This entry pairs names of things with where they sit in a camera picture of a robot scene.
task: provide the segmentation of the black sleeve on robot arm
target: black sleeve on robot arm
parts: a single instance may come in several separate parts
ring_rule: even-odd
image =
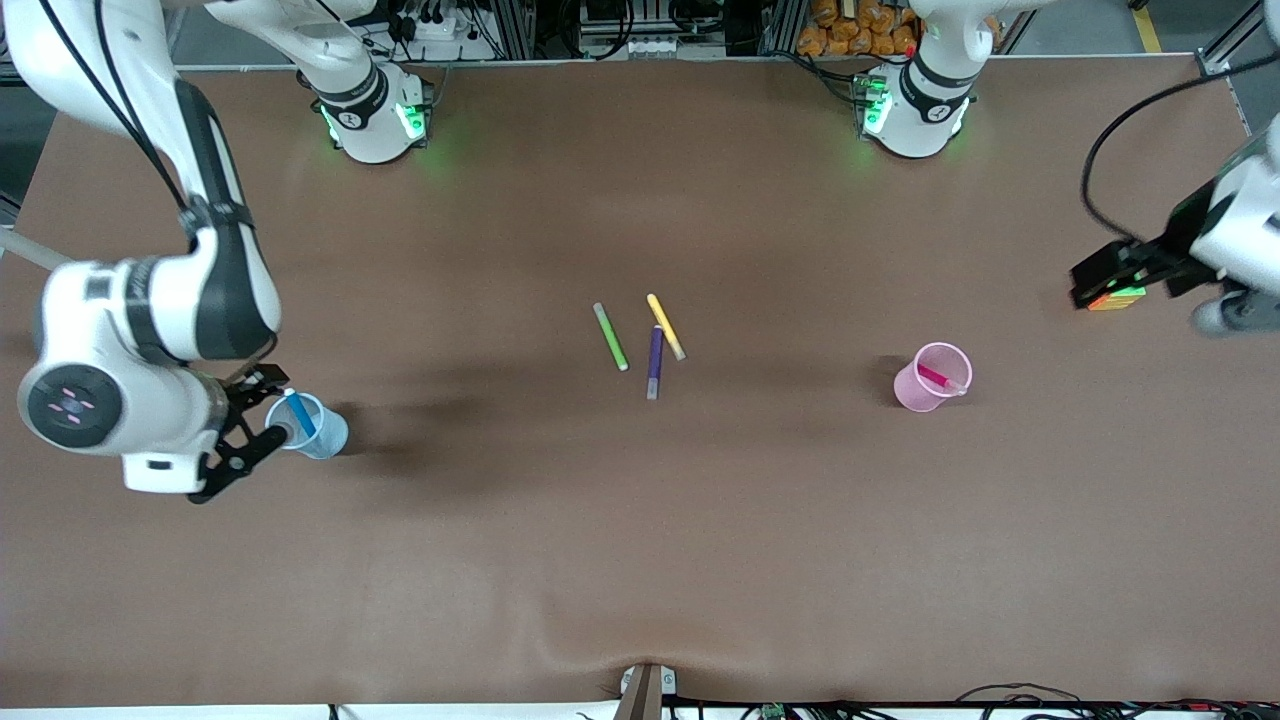
[[[253,296],[246,249],[247,242],[256,243],[253,219],[248,208],[232,193],[229,183],[238,183],[236,164],[225,138],[220,137],[221,123],[214,106],[200,88],[186,81],[177,81],[174,90],[209,193],[209,197],[188,199],[191,210],[183,214],[183,225],[192,243],[201,227],[211,227],[218,233],[215,259],[196,309],[196,343],[205,359],[250,357],[275,337]],[[242,224],[247,232],[241,229]]]

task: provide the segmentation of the table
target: table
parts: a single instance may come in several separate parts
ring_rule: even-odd
[[[1194,336],[1208,290],[1066,296],[1110,240],[1084,151],[1193,72],[1000,59],[906,161],[787,64],[460,69],[385,167],[288,73],[197,77],[284,301],[273,360],[355,454],[196,507],[0,414],[5,705],[590,700],[640,660],[690,697],[1274,697],[1277,338]],[[1243,138],[1222,86],[1133,126],[1097,193],[1151,233]],[[18,231],[183,247],[141,154],[65,118]],[[0,268],[9,392],[41,282]],[[591,314],[639,364],[646,292],[689,351],[658,402]],[[972,393],[896,407],[934,340]]]

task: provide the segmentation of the green marker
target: green marker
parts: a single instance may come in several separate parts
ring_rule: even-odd
[[[604,332],[604,340],[609,343],[609,351],[613,352],[613,361],[618,364],[618,372],[625,373],[630,368],[627,365],[627,356],[622,352],[622,343],[618,342],[618,336],[613,333],[613,323],[604,314],[604,305],[596,302],[591,307],[595,310],[595,319],[600,322],[600,331]]]

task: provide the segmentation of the yellow floor stripe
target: yellow floor stripe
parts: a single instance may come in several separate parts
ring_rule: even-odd
[[[1134,10],[1133,22],[1138,26],[1142,49],[1147,53],[1164,53],[1160,49],[1160,37],[1156,36],[1156,26],[1151,24],[1151,13],[1147,12],[1147,8]]]

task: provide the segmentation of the cup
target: cup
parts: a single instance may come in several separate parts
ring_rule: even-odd
[[[296,393],[296,397],[302,401],[307,415],[311,416],[311,424],[316,427],[316,433],[307,437],[302,424],[293,414],[293,409],[289,407],[288,400],[282,397],[266,411],[266,427],[284,425],[284,429],[289,430],[289,439],[284,441],[280,447],[297,450],[315,460],[328,460],[342,452],[343,446],[347,445],[346,418],[325,407],[314,395],[300,392]]]
[[[945,387],[940,383],[943,377]],[[947,398],[969,392],[972,382],[973,365],[959,347],[946,342],[931,342],[915,354],[906,368],[899,370],[893,378],[893,395],[902,407],[915,413],[928,413],[937,410]]]

